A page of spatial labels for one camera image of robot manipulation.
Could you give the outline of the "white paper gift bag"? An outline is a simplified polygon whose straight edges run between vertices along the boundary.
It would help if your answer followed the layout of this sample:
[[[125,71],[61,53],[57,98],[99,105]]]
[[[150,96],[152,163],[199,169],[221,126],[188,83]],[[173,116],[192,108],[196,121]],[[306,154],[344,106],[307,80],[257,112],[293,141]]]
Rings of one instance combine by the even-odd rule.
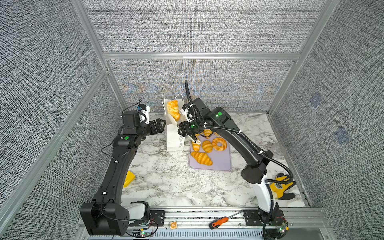
[[[166,119],[166,146],[168,152],[173,151],[181,151],[184,148],[185,144],[185,138],[178,134],[178,127],[173,125],[171,123],[171,116],[168,114],[167,111],[167,103],[169,101],[178,100],[179,102],[179,109],[182,114],[182,107],[184,104],[184,97],[182,94],[177,94],[174,99],[166,99],[164,95],[162,95],[162,104],[165,112],[165,119]],[[185,117],[182,114],[182,121],[185,121]]]

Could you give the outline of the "braided bread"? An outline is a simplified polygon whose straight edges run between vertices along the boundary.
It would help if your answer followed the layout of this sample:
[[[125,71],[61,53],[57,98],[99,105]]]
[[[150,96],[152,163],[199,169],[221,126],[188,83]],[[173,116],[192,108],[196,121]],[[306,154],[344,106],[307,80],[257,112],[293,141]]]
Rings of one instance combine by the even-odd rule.
[[[167,111],[168,114],[170,114],[176,122],[180,120],[181,114],[179,111],[178,100],[169,101],[167,103]]]

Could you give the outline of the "large croissant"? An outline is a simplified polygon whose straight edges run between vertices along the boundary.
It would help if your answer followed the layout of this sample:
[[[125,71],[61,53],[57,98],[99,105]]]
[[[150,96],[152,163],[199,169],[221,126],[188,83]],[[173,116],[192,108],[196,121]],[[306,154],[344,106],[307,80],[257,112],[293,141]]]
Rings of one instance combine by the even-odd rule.
[[[211,160],[211,158],[208,156],[207,153],[192,152],[191,156],[197,161],[197,163],[201,165],[206,165],[206,166],[213,165],[213,161]]]

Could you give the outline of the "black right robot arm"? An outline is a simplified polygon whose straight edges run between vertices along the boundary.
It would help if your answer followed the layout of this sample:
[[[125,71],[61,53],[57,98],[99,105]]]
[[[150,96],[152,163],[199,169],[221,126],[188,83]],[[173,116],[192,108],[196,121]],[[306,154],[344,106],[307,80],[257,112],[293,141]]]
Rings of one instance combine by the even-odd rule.
[[[192,116],[179,124],[178,134],[197,141],[197,134],[205,129],[217,132],[232,147],[234,147],[246,161],[241,172],[242,178],[254,188],[260,220],[264,226],[272,223],[287,224],[283,212],[275,202],[271,184],[289,184],[294,180],[293,172],[284,164],[273,158],[271,151],[265,151],[257,146],[234,122],[230,114],[223,108],[210,110],[200,98],[192,99],[189,86],[185,85],[188,103],[185,108]],[[278,181],[267,177],[267,166],[274,163],[288,173],[288,179]]]

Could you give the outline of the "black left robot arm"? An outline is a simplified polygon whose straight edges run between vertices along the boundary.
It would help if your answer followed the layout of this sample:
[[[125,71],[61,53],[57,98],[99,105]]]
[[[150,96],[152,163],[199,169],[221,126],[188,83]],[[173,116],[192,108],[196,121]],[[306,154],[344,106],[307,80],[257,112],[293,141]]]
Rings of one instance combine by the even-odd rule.
[[[141,111],[128,111],[122,119],[123,125],[111,144],[113,152],[104,179],[92,200],[80,208],[91,236],[122,236],[131,224],[151,220],[148,202],[134,202],[128,208],[121,206],[122,190],[140,144],[147,136],[161,134],[166,121],[151,121]]]

